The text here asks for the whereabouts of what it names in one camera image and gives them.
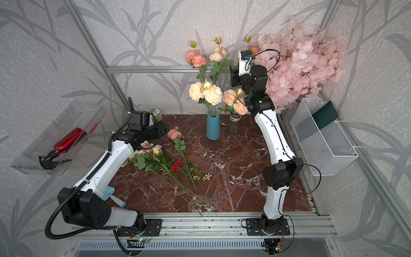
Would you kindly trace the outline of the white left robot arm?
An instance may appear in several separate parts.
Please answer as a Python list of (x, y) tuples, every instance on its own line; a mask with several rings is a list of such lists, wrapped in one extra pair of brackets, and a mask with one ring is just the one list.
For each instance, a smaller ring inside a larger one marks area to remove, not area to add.
[[(145, 141), (152, 143), (169, 131), (164, 121), (156, 121), (146, 111), (130, 111), (127, 121), (113, 132), (108, 149), (96, 165), (72, 188), (63, 188), (58, 194), (59, 206), (51, 214), (45, 227), (49, 239), (64, 239), (89, 230), (130, 228), (144, 231), (147, 227), (143, 214), (134, 210), (110, 206), (104, 199), (106, 189), (123, 163), (136, 150), (142, 149)], [(80, 229), (56, 235), (51, 231), (58, 214), (66, 223)]]

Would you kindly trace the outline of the large peach rose spray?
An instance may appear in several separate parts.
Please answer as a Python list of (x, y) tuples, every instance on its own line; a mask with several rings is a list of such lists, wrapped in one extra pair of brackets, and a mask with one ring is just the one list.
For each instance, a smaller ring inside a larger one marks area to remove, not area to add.
[(218, 86), (211, 84), (207, 80), (204, 83), (197, 82), (191, 84), (189, 88), (189, 96), (198, 104), (205, 105), (210, 117), (219, 116), (219, 111), (216, 106), (221, 103), (223, 93)]

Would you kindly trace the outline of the peach rose spray stem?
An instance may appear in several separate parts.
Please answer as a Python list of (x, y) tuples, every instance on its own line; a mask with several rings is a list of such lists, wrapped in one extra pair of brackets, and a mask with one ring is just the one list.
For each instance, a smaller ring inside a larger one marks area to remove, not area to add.
[(222, 39), (221, 37), (216, 37), (214, 39), (217, 47), (214, 49), (213, 53), (209, 56), (210, 61), (213, 64), (211, 68), (211, 80), (214, 85), (217, 84), (218, 78), (220, 75), (226, 72), (226, 67), (229, 65), (229, 61), (227, 60), (227, 52), (222, 47)]

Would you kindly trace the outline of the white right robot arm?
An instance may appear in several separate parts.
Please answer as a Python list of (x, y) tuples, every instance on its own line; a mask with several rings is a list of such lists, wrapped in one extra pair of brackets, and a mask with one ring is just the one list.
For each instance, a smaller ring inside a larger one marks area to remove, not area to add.
[(247, 218), (244, 227), (249, 236), (290, 235), (283, 214), (286, 194), (304, 164), (297, 158), (280, 129), (275, 106), (266, 94), (267, 69), (255, 65), (248, 69), (231, 68), (231, 85), (239, 86), (246, 97), (240, 105), (246, 107), (259, 126), (270, 154), (271, 166), (263, 169), (268, 186), (267, 198), (260, 218)]

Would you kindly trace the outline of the peach single rose stem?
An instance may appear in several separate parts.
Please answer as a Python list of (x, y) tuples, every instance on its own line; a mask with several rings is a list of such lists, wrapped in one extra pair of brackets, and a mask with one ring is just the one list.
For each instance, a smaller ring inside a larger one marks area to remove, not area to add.
[(246, 94), (242, 89), (227, 90), (223, 94), (223, 101), (225, 103), (222, 112), (229, 112), (231, 114), (239, 114), (241, 116), (248, 113), (245, 105)]

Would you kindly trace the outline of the pink rose spray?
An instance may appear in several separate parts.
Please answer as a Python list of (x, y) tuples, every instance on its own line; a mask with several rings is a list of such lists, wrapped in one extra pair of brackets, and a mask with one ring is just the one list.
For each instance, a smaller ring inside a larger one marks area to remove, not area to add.
[(245, 60), (250, 60), (252, 57), (257, 55), (260, 52), (260, 48), (257, 45), (251, 44), (252, 37), (249, 35), (245, 35), (244, 42), (247, 45), (247, 48), (243, 51)]
[[(185, 151), (187, 149), (187, 146), (185, 144), (185, 137), (182, 135), (182, 133), (178, 130), (177, 127), (171, 129), (168, 132), (168, 137), (170, 140), (174, 142), (174, 148), (176, 152), (179, 154), (179, 156), (181, 157), (181, 161), (183, 161), (183, 166), (185, 166), (185, 162), (189, 162), (185, 156)], [(197, 188), (198, 181), (190, 181), (190, 182), (193, 184), (194, 188)]]

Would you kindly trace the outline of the pink rose spray stem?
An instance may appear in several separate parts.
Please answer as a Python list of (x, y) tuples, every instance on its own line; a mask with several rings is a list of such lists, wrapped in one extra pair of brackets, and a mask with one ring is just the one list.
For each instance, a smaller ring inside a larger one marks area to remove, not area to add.
[(197, 78), (200, 80), (201, 83), (206, 81), (206, 72), (208, 70), (206, 63), (207, 59), (205, 56), (201, 54), (201, 51), (197, 48), (197, 43), (195, 41), (191, 41), (189, 46), (192, 48), (186, 54), (186, 62), (191, 65), (193, 68), (199, 70), (199, 74)]

